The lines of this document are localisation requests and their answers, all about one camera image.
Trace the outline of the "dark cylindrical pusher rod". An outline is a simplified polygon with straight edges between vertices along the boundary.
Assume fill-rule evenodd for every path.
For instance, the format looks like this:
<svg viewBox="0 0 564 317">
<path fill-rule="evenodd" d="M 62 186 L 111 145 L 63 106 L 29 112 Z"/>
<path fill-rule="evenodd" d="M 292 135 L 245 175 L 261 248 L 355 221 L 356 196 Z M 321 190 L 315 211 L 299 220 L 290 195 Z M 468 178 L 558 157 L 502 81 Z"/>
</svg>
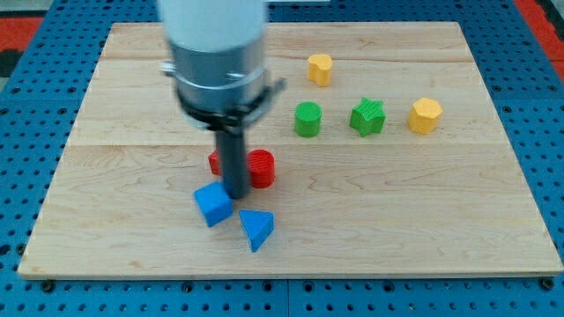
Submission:
<svg viewBox="0 0 564 317">
<path fill-rule="evenodd" d="M 217 131 L 215 140 L 223 186 L 232 199 L 241 199 L 250 190 L 245 136 Z"/>
</svg>

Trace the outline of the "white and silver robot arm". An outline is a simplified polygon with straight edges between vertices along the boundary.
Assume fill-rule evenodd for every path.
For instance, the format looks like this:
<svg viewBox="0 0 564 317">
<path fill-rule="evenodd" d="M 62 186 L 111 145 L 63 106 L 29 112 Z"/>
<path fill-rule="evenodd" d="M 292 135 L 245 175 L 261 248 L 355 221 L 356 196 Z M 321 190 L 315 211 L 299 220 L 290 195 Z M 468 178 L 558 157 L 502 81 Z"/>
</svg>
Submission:
<svg viewBox="0 0 564 317">
<path fill-rule="evenodd" d="M 214 133 L 222 183 L 233 199 L 250 189 L 246 129 L 286 87 L 272 81 L 265 57 L 263 0 L 158 0 L 174 80 L 187 120 Z"/>
</svg>

